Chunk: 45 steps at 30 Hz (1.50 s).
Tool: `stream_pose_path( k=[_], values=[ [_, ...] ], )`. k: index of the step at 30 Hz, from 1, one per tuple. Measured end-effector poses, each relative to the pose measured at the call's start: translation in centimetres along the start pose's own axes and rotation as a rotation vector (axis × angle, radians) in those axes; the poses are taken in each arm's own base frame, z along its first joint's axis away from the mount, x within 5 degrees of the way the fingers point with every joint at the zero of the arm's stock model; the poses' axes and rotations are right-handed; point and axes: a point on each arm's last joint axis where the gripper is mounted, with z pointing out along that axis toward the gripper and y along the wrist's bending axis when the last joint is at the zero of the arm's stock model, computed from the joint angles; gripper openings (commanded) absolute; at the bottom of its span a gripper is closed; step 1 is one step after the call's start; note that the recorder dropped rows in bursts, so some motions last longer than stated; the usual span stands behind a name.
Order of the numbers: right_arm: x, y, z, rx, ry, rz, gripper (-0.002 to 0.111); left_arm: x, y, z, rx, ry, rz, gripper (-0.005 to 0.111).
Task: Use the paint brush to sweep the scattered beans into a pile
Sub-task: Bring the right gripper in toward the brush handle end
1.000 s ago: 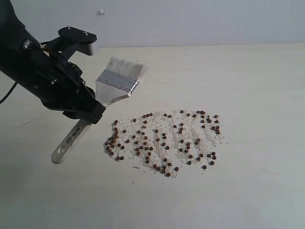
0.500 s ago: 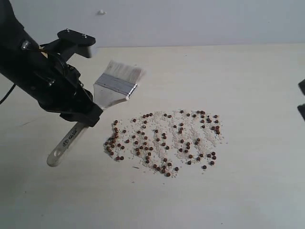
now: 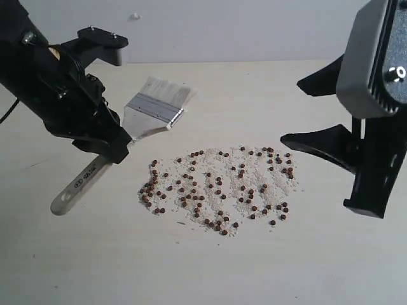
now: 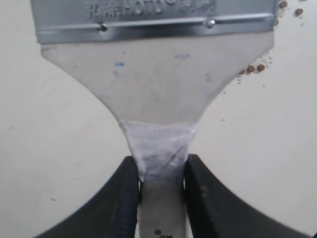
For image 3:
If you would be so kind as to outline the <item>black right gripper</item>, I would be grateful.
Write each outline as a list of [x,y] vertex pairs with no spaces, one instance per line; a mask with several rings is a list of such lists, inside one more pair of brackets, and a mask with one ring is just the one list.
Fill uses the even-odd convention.
[[341,124],[315,132],[288,133],[280,141],[294,151],[355,174],[352,193],[343,206],[356,214],[384,218],[404,161],[404,125],[397,119],[367,119],[363,142],[359,127],[350,131]]

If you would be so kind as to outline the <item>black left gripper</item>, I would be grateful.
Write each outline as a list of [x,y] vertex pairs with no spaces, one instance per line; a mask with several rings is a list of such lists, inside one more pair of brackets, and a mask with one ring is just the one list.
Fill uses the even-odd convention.
[[86,153],[102,154],[120,164],[132,138],[120,117],[105,103],[105,87],[85,68],[95,60],[72,48],[28,47],[19,99],[42,120],[54,136],[73,139]]

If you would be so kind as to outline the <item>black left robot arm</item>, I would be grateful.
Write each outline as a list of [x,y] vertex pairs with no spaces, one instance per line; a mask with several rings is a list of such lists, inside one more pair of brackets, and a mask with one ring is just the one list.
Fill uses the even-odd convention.
[[101,80],[85,69],[95,60],[121,65],[126,37],[96,28],[50,44],[19,1],[1,1],[1,84],[25,104],[54,136],[79,150],[121,163],[130,135],[109,108]]

